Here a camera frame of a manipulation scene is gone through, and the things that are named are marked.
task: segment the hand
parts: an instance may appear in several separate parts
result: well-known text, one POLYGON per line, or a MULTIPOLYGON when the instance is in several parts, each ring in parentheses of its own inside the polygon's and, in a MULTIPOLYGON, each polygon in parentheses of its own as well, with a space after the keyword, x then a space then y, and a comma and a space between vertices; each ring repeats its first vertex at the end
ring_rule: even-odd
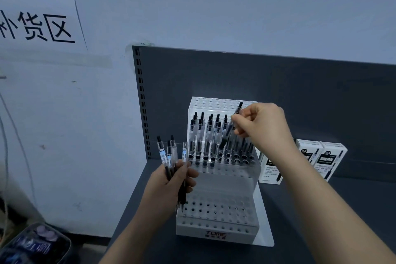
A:
POLYGON ((183 181, 186 180, 187 193, 196 185, 192 178, 199 175, 198 171, 187 168, 181 160, 176 166, 178 170, 170 181, 166 178, 164 165, 159 166, 151 174, 143 192, 136 215, 154 228, 160 227, 175 211, 177 194, 183 181))
POLYGON ((231 119, 236 124, 235 134, 249 136, 254 146, 273 162, 286 152, 297 150, 285 113, 276 104, 251 104, 231 119))

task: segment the paper sign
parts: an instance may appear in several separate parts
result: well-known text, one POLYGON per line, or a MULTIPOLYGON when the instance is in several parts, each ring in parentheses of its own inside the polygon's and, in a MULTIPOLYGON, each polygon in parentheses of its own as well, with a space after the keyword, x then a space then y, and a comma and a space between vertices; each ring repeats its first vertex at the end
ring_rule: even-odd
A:
POLYGON ((75 0, 0 0, 0 46, 87 52, 75 0))

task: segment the cable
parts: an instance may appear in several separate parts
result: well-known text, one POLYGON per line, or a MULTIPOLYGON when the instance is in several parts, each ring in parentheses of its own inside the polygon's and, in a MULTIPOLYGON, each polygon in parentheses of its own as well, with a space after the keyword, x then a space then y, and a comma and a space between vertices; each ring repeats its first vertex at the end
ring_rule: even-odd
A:
POLYGON ((3 98, 3 95, 1 94, 1 92, 0 92, 0 99, 3 102, 4 109, 6 109, 6 112, 7 112, 7 115, 9 117, 10 121, 11 121, 12 127, 14 128, 15 135, 17 136, 17 139, 18 139, 18 142, 19 142, 19 146, 21 147, 23 158, 25 159, 27 172, 29 174, 30 187, 32 189, 33 203, 34 203, 34 206, 36 207, 36 209, 38 211, 37 200, 36 200, 36 191, 34 190, 32 171, 30 169, 30 165, 29 165, 29 161, 28 161, 27 156, 26 156, 25 149, 24 149, 24 147, 22 145, 22 141, 21 141, 21 138, 19 137, 19 133, 18 133, 17 127, 16 127, 16 125, 14 123, 14 120, 12 119, 12 116, 11 116, 10 112, 8 111, 8 107, 6 105, 6 102, 4 101, 4 98, 3 98))
POLYGON ((4 191, 3 191, 3 200, 4 200, 4 209, 5 209, 5 214, 6 214, 6 219, 4 222, 4 231, 3 231, 3 236, 0 240, 0 246, 3 244, 4 239, 6 237, 6 232, 7 232, 7 223, 8 223, 8 205, 7 205, 7 187, 8 187, 8 141, 6 137, 6 131, 4 130, 4 125, 3 125, 3 120, 1 119, 0 115, 0 128, 1 128, 1 133, 3 135, 3 141, 4 141, 4 164, 6 167, 6 183, 4 185, 4 191))

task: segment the acrylic pen display stand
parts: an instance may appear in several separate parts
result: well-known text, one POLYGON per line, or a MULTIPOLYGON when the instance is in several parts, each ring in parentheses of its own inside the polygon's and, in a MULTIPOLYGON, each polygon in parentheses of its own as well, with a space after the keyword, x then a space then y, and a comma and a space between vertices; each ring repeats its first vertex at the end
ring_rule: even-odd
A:
MULTIPOLYGON (((192 97, 187 117, 187 141, 190 121, 194 113, 204 113, 207 122, 211 114, 213 121, 220 114, 223 124, 225 115, 230 123, 240 102, 242 108, 254 101, 226 100, 192 97)), ((259 231, 253 192, 260 175, 260 163, 253 148, 247 157, 237 151, 220 156, 204 157, 203 153, 189 156, 192 168, 200 175, 194 191, 187 194, 183 211, 177 210, 176 234, 226 242, 252 244, 259 231)))

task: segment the tome logo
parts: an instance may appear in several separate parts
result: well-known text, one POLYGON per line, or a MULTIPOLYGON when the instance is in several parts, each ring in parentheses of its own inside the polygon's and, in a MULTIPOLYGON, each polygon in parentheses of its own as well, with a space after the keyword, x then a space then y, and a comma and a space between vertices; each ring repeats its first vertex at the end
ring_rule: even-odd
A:
POLYGON ((227 233, 206 231, 205 237, 225 240, 227 233))

